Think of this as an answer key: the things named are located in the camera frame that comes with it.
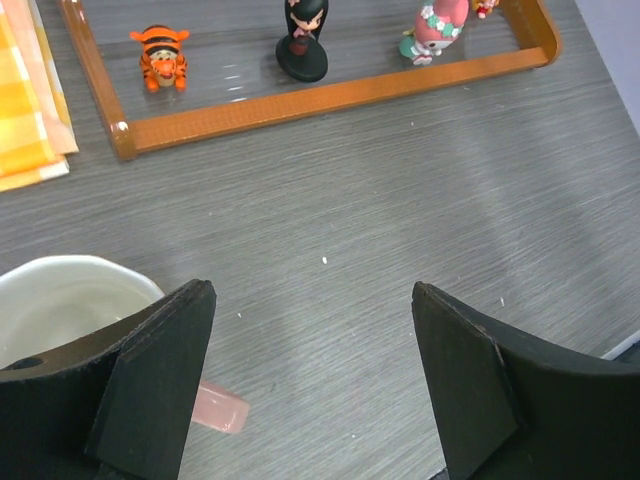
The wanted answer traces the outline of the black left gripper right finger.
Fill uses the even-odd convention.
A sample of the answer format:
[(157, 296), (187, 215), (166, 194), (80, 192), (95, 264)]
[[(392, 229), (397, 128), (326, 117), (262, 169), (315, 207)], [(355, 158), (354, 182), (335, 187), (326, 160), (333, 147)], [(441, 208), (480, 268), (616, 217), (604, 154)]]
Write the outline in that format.
[(553, 344), (423, 282), (417, 344), (443, 479), (635, 479), (639, 365)]

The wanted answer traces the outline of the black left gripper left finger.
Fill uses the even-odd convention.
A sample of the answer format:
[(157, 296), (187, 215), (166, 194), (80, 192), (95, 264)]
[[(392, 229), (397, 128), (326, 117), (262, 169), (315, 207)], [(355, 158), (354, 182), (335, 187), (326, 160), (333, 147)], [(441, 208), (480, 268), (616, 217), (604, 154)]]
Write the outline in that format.
[(194, 279), (3, 368), (2, 478), (177, 478), (215, 308), (213, 285)]

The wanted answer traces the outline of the pink mug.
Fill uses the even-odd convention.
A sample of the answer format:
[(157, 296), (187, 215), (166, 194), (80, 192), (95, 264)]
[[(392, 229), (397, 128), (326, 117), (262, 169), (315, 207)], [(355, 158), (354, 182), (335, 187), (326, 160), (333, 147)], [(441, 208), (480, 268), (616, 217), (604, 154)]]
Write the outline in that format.
[[(146, 276), (95, 256), (49, 256), (21, 265), (1, 278), (1, 371), (110, 326), (168, 294)], [(248, 413), (245, 400), (201, 377), (190, 424), (234, 434)]]

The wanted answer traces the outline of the pink My Melody figurine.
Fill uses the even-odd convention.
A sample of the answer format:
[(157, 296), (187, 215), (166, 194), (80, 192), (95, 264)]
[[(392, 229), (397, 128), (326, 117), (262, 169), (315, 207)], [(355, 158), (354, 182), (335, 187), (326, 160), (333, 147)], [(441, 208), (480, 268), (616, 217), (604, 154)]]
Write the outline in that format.
[(400, 54), (414, 66), (429, 65), (461, 35), (469, 13), (465, 0), (426, 0), (413, 27), (403, 33)]

